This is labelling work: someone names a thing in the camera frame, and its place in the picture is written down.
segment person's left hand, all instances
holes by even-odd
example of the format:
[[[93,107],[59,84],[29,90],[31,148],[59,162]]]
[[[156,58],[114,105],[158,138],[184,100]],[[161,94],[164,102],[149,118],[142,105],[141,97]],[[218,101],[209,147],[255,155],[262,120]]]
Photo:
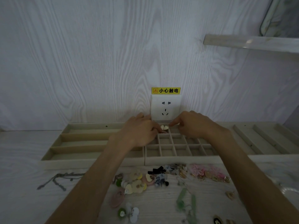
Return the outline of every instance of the person's left hand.
[[[131,117],[117,132],[113,139],[128,143],[129,147],[142,147],[151,142],[158,133],[162,133],[160,125],[151,120],[151,116],[144,116],[140,112]]]

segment forearm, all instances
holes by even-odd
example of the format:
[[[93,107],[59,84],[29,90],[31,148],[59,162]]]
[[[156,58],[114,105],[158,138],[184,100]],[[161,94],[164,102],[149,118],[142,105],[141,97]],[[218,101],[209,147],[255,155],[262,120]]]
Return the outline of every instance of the forearm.
[[[46,223],[95,223],[110,183],[129,150],[127,143],[109,139],[103,153]]]
[[[295,223],[299,212],[238,146],[228,130],[211,137],[254,223]]]

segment warning sticker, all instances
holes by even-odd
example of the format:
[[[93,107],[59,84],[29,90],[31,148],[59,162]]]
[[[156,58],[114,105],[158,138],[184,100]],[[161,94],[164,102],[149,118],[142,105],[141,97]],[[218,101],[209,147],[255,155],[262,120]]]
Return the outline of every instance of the warning sticker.
[[[152,94],[180,94],[180,87],[152,87]]]

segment beige tray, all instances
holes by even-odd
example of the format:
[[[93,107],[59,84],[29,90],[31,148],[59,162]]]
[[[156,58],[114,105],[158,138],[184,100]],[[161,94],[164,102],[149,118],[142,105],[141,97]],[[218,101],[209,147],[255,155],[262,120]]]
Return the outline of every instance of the beige tray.
[[[274,122],[218,122],[254,162],[299,161],[299,137]],[[71,123],[43,156],[44,169],[88,168],[106,147],[110,135],[123,123]],[[170,163],[222,163],[215,149],[204,139],[190,139],[174,126],[145,147],[133,148],[121,166],[149,166]]]

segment outlet plate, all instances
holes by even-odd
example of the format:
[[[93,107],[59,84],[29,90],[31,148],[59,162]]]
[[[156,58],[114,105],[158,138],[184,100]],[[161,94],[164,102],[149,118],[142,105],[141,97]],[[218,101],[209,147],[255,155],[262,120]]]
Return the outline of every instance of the outlet plate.
[[[182,95],[152,94],[150,113],[152,120],[173,120],[180,114]]]

